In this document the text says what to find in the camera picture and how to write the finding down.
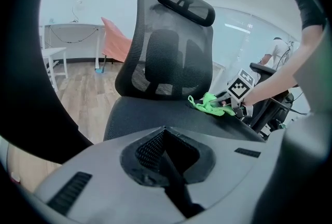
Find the green cleaning rag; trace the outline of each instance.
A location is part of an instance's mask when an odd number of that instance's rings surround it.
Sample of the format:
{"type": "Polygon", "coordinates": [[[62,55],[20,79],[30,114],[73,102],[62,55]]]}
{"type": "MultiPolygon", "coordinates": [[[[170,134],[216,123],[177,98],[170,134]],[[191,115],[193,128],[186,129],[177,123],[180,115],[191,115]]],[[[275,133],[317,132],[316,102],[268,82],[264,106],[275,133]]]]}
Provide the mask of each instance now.
{"type": "Polygon", "coordinates": [[[203,111],[207,114],[213,114],[216,116],[222,116],[225,112],[227,112],[229,115],[234,116],[235,112],[233,111],[232,107],[229,105],[223,106],[223,107],[213,107],[210,103],[210,101],[215,100],[217,97],[211,93],[206,93],[203,97],[203,104],[195,103],[193,101],[192,96],[188,97],[188,101],[191,102],[191,104],[200,111],[203,111]]]}

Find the cable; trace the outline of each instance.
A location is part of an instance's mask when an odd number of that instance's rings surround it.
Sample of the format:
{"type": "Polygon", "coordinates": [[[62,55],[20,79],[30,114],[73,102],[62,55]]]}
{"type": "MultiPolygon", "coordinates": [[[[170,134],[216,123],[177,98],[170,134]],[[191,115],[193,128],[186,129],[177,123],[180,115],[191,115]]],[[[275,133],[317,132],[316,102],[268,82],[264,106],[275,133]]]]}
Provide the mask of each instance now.
{"type": "Polygon", "coordinates": [[[78,17],[75,15],[75,13],[74,13],[74,7],[72,7],[72,13],[73,13],[73,15],[75,16],[75,18],[76,19],[74,19],[73,21],[71,21],[71,22],[78,22],[78,17]]]}
{"type": "Polygon", "coordinates": [[[296,101],[298,98],[300,98],[301,97],[301,95],[303,94],[303,92],[295,99],[295,100],[292,100],[292,101],[289,101],[289,102],[287,102],[287,103],[292,103],[292,102],[294,102],[294,101],[296,101]]]}
{"type": "Polygon", "coordinates": [[[45,42],[49,47],[52,47],[53,48],[53,46],[51,45],[51,44],[48,44],[47,42],[45,42]]]}
{"type": "Polygon", "coordinates": [[[301,115],[307,115],[307,114],[304,114],[304,113],[299,113],[298,111],[293,110],[292,108],[289,108],[288,106],[283,105],[281,102],[276,101],[274,98],[270,98],[270,100],[273,101],[273,102],[275,102],[275,103],[277,103],[284,110],[289,110],[289,111],[292,111],[294,113],[301,114],[301,115]]]}
{"type": "Polygon", "coordinates": [[[280,58],[280,60],[279,60],[279,62],[278,62],[278,64],[276,65],[276,69],[275,70],[278,70],[278,66],[279,66],[279,64],[280,64],[280,62],[281,62],[281,60],[282,60],[282,58],[285,56],[285,54],[287,54],[289,51],[290,51],[291,49],[289,48],[282,56],[281,56],[281,58],[280,58]]]}
{"type": "Polygon", "coordinates": [[[78,41],[63,41],[62,39],[59,38],[59,36],[57,34],[55,34],[55,32],[53,31],[53,29],[50,26],[51,31],[53,32],[53,34],[63,43],[66,44],[76,44],[76,43],[80,43],[81,41],[84,41],[85,39],[89,38],[92,34],[94,34],[98,29],[95,29],[89,36],[85,37],[84,39],[78,40],[78,41]]]}

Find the black chair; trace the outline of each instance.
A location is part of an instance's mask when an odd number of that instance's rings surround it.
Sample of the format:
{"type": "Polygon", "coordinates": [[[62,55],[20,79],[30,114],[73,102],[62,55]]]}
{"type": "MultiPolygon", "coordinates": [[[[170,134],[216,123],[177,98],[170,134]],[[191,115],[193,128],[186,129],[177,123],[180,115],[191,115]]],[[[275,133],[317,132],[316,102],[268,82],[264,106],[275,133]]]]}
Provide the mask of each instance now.
{"type": "Polygon", "coordinates": [[[202,0],[137,0],[132,45],[116,78],[122,96],[110,113],[104,140],[155,127],[259,141],[236,117],[204,114],[188,102],[212,81],[215,11],[202,0]]]}
{"type": "MultiPolygon", "coordinates": [[[[252,71],[260,74],[260,79],[257,84],[265,81],[276,72],[274,69],[256,63],[251,63],[250,68],[252,71]]],[[[292,100],[294,96],[288,91],[282,92],[273,98],[285,106],[292,107],[293,105],[292,100]]],[[[267,123],[270,124],[270,127],[272,126],[272,129],[276,130],[279,122],[282,123],[285,121],[288,112],[288,110],[284,110],[277,103],[267,99],[254,105],[253,116],[245,120],[245,123],[250,125],[257,133],[260,132],[267,123]]]]}

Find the orange chair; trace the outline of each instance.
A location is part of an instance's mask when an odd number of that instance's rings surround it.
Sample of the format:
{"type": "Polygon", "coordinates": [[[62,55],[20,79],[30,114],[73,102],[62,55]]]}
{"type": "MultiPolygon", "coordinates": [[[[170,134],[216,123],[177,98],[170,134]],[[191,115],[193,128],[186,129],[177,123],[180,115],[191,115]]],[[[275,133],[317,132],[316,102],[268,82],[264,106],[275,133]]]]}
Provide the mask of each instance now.
{"type": "Polygon", "coordinates": [[[102,18],[105,25],[106,37],[105,47],[102,51],[105,55],[104,66],[102,73],[105,69],[106,57],[111,57],[117,61],[124,62],[131,46],[131,39],[123,35],[115,24],[108,19],[102,18]]]}

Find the table leg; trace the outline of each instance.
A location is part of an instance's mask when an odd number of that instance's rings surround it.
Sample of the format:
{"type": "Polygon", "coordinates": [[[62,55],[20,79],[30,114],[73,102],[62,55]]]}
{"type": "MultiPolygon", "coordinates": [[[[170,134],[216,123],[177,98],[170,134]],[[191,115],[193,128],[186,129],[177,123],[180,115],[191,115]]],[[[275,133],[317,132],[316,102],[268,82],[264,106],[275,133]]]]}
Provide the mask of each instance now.
{"type": "Polygon", "coordinates": [[[45,26],[39,27],[39,40],[41,39],[41,47],[45,49],[45,26]]]}
{"type": "Polygon", "coordinates": [[[103,73],[104,70],[105,70],[105,65],[106,65],[106,55],[105,55],[105,58],[104,58],[104,64],[103,64],[103,70],[102,70],[102,73],[103,73]]]}
{"type": "Polygon", "coordinates": [[[64,67],[64,74],[66,78],[68,78],[66,51],[63,52],[63,67],[64,67]]]}
{"type": "Polygon", "coordinates": [[[97,45],[95,47],[95,69],[99,69],[99,45],[100,45],[100,38],[102,36],[102,30],[99,29],[98,37],[97,37],[97,45]]]}
{"type": "Polygon", "coordinates": [[[52,84],[54,86],[54,90],[57,92],[58,87],[57,87],[57,83],[56,83],[56,76],[54,75],[54,71],[53,71],[53,58],[51,56],[48,57],[48,66],[50,68],[50,74],[51,74],[51,79],[52,79],[52,84]]]}
{"type": "Polygon", "coordinates": [[[48,48],[51,48],[52,46],[52,41],[51,41],[51,26],[48,27],[48,48]]]}

